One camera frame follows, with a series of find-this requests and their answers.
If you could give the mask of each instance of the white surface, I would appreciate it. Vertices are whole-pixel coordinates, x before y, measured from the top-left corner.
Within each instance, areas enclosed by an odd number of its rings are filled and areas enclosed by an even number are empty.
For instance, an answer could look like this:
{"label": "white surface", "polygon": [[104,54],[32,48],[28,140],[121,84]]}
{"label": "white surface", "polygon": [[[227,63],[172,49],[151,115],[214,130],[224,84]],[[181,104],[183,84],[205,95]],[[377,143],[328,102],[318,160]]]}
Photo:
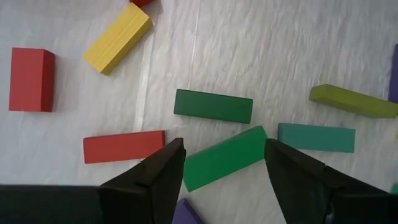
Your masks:
{"label": "white surface", "polygon": [[[106,77],[82,59],[127,1],[0,2],[0,183],[97,185],[137,161],[84,165],[83,138],[166,129],[188,155],[261,124],[355,128],[356,152],[310,152],[384,190],[398,182],[398,122],[307,100],[331,83],[387,98],[395,0],[161,0],[145,8],[155,27]],[[11,47],[57,55],[54,113],[8,111]],[[176,88],[254,99],[242,125],[173,114]],[[208,223],[284,223],[264,161],[194,192]]]}

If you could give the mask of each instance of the wooden block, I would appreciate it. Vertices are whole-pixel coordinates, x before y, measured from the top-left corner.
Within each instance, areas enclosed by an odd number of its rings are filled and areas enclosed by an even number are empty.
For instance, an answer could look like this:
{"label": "wooden block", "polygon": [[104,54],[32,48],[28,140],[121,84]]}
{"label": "wooden block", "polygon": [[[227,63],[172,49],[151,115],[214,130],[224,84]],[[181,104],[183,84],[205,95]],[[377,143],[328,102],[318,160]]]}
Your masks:
{"label": "wooden block", "polygon": [[249,124],[252,107],[252,99],[177,90],[174,113]]}
{"label": "wooden block", "polygon": [[310,100],[370,118],[395,118],[398,104],[324,84],[311,89]]}
{"label": "wooden block", "polygon": [[394,54],[392,56],[388,100],[394,103],[398,103],[398,44],[396,44]]}
{"label": "wooden block", "polygon": [[55,56],[44,49],[12,48],[10,111],[51,112]]}
{"label": "wooden block", "polygon": [[84,59],[108,75],[134,44],[152,27],[149,16],[130,3],[113,24],[87,50]]}
{"label": "wooden block", "polygon": [[85,163],[143,159],[163,148],[164,131],[84,138]]}
{"label": "wooden block", "polygon": [[394,184],[391,188],[392,194],[398,194],[398,184]]}
{"label": "wooden block", "polygon": [[267,134],[256,126],[237,136],[188,156],[184,182],[189,192],[264,159]]}
{"label": "wooden block", "polygon": [[279,123],[278,140],[296,149],[354,153],[355,129]]}
{"label": "wooden block", "polygon": [[183,198],[177,203],[175,208],[173,224],[203,224],[203,221],[188,200]]}
{"label": "wooden block", "polygon": [[146,6],[152,3],[154,0],[130,0],[130,2],[134,3],[138,7]]}

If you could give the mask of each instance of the purple block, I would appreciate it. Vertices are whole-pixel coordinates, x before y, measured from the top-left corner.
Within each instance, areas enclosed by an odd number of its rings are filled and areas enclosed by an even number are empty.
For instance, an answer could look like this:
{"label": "purple block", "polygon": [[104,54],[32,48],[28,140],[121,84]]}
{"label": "purple block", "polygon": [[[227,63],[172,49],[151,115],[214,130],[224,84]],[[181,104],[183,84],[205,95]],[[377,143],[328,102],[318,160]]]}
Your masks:
{"label": "purple block", "polygon": [[398,44],[396,44],[394,54],[392,56],[392,68],[388,100],[394,103],[398,103]]}
{"label": "purple block", "polygon": [[183,198],[177,203],[175,208],[173,224],[203,224],[203,222],[188,200]]}

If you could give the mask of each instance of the yellow block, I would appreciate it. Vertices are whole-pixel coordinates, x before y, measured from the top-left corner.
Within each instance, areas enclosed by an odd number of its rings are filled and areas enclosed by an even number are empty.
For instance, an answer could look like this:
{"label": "yellow block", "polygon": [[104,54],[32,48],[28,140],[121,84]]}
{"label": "yellow block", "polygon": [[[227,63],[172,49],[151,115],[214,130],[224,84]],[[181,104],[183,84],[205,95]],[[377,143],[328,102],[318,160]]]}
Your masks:
{"label": "yellow block", "polygon": [[149,16],[130,3],[83,58],[97,71],[108,75],[151,27]]}

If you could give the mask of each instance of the olive green block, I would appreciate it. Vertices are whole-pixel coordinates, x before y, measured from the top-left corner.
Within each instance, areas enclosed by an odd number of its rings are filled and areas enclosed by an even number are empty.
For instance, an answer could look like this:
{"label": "olive green block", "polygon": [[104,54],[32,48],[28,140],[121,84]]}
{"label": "olive green block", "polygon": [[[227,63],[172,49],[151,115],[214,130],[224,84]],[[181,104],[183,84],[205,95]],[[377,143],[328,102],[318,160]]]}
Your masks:
{"label": "olive green block", "polygon": [[370,118],[395,118],[398,104],[324,84],[311,89],[310,100]]}

